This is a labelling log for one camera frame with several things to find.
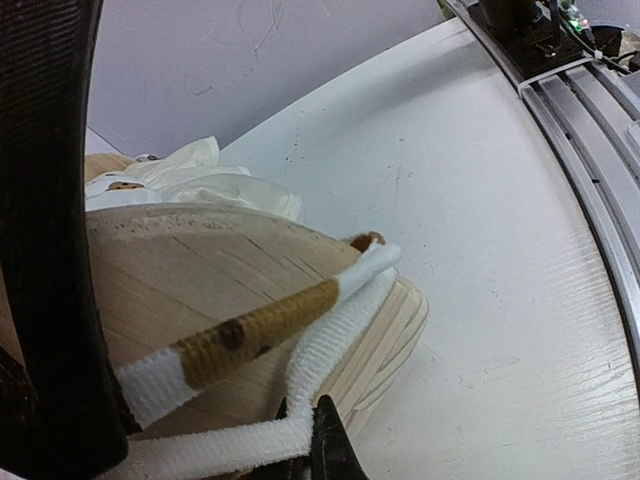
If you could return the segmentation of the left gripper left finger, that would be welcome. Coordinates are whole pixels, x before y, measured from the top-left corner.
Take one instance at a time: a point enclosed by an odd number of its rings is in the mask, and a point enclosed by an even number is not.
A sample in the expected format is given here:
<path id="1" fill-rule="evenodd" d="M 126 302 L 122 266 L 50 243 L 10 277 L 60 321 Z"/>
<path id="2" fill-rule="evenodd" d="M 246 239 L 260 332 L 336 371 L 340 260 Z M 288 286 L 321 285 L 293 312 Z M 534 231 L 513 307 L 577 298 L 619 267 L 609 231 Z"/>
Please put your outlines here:
<path id="1" fill-rule="evenodd" d="M 98 1 L 1 5 L 1 274 L 21 357 L 1 354 L 1 467 L 95 478 L 137 424 L 90 272 L 84 146 Z"/>

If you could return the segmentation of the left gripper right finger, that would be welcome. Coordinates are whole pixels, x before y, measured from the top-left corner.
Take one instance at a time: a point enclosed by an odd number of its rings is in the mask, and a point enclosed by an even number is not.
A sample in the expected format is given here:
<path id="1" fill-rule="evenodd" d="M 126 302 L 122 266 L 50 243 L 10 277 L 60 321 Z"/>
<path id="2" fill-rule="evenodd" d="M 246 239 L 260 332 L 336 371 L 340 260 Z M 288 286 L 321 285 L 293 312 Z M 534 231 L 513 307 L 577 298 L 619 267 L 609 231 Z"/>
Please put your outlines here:
<path id="1" fill-rule="evenodd" d="M 368 480 L 333 399 L 323 395 L 314 409 L 310 448 L 313 480 Z"/>

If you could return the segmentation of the wooden pet bed frame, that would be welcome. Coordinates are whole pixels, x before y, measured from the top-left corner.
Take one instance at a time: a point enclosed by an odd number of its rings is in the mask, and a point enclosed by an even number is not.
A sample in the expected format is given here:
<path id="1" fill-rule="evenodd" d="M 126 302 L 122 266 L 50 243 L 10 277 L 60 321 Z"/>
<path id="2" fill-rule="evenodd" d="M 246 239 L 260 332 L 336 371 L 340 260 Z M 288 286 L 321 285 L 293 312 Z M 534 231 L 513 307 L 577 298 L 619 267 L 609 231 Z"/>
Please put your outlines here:
<path id="1" fill-rule="evenodd" d="M 429 312 L 398 248 L 81 168 L 1 164 L 2 469 L 362 478 L 349 438 Z"/>

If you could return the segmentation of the bear print cushion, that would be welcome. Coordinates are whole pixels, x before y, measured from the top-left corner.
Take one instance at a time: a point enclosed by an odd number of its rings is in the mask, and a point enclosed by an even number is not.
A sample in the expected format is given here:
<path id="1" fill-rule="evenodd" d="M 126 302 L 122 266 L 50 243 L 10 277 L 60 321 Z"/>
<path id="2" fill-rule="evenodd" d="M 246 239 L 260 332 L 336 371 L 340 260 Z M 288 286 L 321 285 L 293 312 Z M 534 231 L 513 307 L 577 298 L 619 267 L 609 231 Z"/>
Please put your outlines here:
<path id="1" fill-rule="evenodd" d="M 307 454 L 324 394 L 360 397 L 396 343 L 401 251 L 292 220 L 297 198 L 218 163 L 85 158 L 92 280 L 137 430 L 111 479 L 208 479 Z"/>

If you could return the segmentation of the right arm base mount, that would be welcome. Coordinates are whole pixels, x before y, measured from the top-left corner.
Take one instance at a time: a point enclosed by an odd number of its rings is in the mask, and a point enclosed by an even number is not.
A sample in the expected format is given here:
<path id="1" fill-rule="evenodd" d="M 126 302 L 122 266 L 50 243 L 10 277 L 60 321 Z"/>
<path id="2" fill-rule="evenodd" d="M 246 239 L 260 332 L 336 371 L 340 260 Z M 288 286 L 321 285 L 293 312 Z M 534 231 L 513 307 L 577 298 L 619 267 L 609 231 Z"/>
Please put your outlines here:
<path id="1" fill-rule="evenodd" d="M 458 16 L 514 86 L 604 59 L 537 1 L 465 1 Z"/>

